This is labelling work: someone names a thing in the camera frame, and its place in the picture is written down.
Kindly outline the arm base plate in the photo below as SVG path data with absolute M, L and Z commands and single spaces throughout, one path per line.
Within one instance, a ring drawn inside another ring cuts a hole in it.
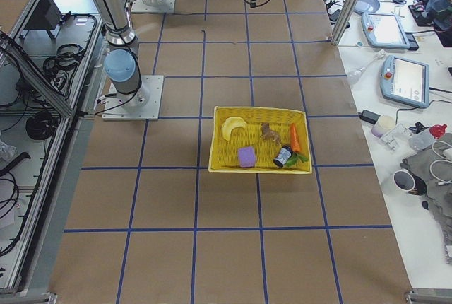
M 101 114 L 105 121 L 159 119 L 164 76 L 142 75 L 141 81 L 141 89 L 131 101 L 126 103 L 127 98 L 121 93 L 107 99 L 107 111 Z
M 132 0 L 132 13 L 174 13 L 176 0 Z

